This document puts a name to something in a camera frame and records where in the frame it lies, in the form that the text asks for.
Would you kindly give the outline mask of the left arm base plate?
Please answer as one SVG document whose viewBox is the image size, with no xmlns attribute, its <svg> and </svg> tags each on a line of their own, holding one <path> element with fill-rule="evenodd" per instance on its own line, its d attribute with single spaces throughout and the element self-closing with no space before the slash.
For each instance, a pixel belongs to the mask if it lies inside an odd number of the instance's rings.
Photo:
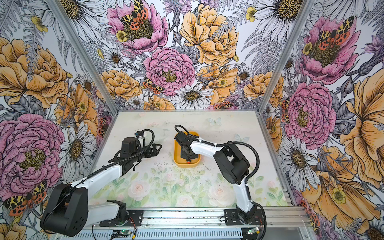
<svg viewBox="0 0 384 240">
<path fill-rule="evenodd" d="M 142 225 L 143 210 L 126 210 L 123 214 L 112 220 L 105 220 L 99 223 L 100 227 L 140 227 Z"/>
</svg>

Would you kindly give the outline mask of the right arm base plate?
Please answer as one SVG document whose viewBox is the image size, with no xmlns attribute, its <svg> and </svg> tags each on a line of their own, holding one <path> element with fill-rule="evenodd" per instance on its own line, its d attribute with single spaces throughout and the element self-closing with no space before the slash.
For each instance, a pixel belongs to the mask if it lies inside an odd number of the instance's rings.
<svg viewBox="0 0 384 240">
<path fill-rule="evenodd" d="M 261 209 L 245 213 L 239 209 L 224 209 L 226 226 L 261 226 L 265 225 L 265 215 Z"/>
</svg>

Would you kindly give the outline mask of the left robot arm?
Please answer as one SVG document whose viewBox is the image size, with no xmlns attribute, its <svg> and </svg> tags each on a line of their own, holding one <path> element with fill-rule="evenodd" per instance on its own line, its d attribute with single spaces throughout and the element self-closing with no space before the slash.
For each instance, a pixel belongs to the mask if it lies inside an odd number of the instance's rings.
<svg viewBox="0 0 384 240">
<path fill-rule="evenodd" d="M 54 187 L 40 221 L 42 230 L 49 234 L 74 237 L 84 227 L 101 222 L 125 224 L 129 217 L 126 204 L 108 200 L 90 205 L 89 200 L 102 188 L 124 176 L 147 158 L 159 155 L 162 145 L 154 142 L 152 130 L 142 130 L 127 137 L 106 166 L 71 184 Z"/>
</svg>

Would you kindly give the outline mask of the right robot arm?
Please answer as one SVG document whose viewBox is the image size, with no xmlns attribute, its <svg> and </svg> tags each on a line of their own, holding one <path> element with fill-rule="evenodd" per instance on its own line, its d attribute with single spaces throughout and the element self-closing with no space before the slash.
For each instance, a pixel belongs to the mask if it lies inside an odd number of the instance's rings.
<svg viewBox="0 0 384 240">
<path fill-rule="evenodd" d="M 244 142 L 211 143 L 183 132 L 176 134 L 175 141 L 181 147 L 180 155 L 183 159 L 191 160 L 193 157 L 202 155 L 215 160 L 223 178 L 233 185 L 240 222 L 244 225 L 250 224 L 257 211 L 257 204 L 251 198 L 248 185 L 249 179 L 260 167 L 260 158 L 256 149 Z M 248 159 L 238 146 L 247 147 L 255 155 L 256 165 L 252 172 L 249 171 Z"/>
</svg>

